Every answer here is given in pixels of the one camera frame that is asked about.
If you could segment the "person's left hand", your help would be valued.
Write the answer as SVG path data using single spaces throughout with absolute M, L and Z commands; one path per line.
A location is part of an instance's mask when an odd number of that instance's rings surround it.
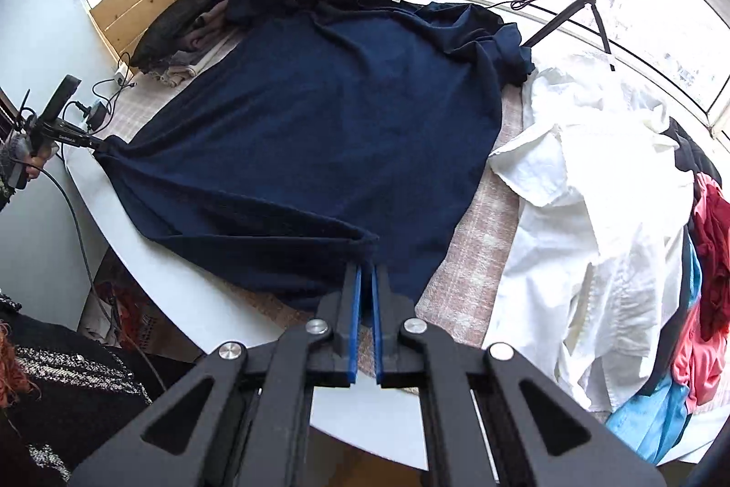
M 46 163 L 56 155 L 58 146 L 55 143 L 42 146 L 35 154 L 28 154 L 24 159 L 25 173 L 28 180 L 36 179 L 40 176 Z

